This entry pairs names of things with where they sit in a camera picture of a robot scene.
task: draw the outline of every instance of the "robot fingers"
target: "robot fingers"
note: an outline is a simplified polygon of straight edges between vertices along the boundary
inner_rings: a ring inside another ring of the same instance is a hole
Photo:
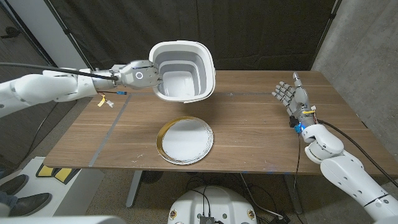
[[[286,88],[284,88],[280,85],[276,86],[275,92],[277,92],[281,96],[286,95],[289,98],[292,98],[294,96],[294,92],[290,92],[289,90],[287,90]]]
[[[292,99],[290,99],[290,97],[288,97],[287,95],[280,95],[276,92],[272,92],[272,96],[281,101],[282,104],[286,107],[288,107],[290,105],[290,102],[292,101]]]
[[[287,111],[287,114],[289,114],[289,116],[291,116],[293,114],[292,110],[289,107],[287,107],[286,111]]]
[[[285,83],[285,82],[279,82],[280,85],[277,85],[276,88],[277,89],[281,89],[283,91],[287,91],[288,93],[290,93],[291,95],[294,95],[294,92],[296,91],[296,89],[292,86],[290,86],[289,84]]]
[[[294,72],[294,73],[293,73],[293,80],[294,80],[294,85],[295,85],[297,88],[301,88],[301,87],[302,87],[302,83],[301,83],[300,77],[299,77],[299,75],[297,74],[297,72]]]

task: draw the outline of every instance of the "blue component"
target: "blue component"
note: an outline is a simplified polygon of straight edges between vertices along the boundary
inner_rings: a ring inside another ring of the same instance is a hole
[[[294,131],[296,131],[297,134],[300,134],[301,133],[301,124],[294,126]]]

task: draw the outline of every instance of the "black backdrop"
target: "black backdrop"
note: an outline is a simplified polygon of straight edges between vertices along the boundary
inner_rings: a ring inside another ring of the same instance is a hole
[[[217,70],[308,70],[334,2],[51,1],[93,67],[148,58],[162,41],[194,40]]]

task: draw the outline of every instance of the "table top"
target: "table top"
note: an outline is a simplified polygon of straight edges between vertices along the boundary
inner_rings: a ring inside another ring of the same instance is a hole
[[[285,107],[271,92],[280,81],[293,84],[293,72],[217,71],[215,92],[196,103],[172,103],[156,97],[152,89],[127,95],[106,93],[114,108],[98,107],[96,96],[44,160],[49,167],[136,169],[200,172],[294,173],[299,153],[296,132],[289,127]],[[320,72],[298,72],[317,117],[351,136],[391,175],[398,165],[373,133]],[[161,127],[180,116],[206,121],[214,144],[204,159],[175,165],[157,151]],[[381,174],[343,136],[329,129],[372,175]],[[301,141],[299,174],[320,174],[320,166],[304,153]]]

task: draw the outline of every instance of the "robotic arm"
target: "robotic arm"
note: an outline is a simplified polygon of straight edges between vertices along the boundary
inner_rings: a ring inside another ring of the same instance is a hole
[[[57,102],[77,100],[93,96],[99,91],[116,88],[118,85],[133,89],[148,88],[157,86],[162,81],[158,66],[148,60],[136,60],[118,70],[92,71],[87,68],[80,71],[116,78],[106,80],[44,70],[43,75],[30,74],[0,83],[0,118],[52,100]]]
[[[344,150],[340,139],[318,124],[315,107],[309,108],[308,94],[297,73],[293,79],[295,87],[280,82],[272,95],[286,106],[290,120],[297,120],[295,129],[310,143],[305,148],[308,158],[320,164],[322,174],[362,205],[375,221],[398,216],[398,201],[370,177],[358,158]]]

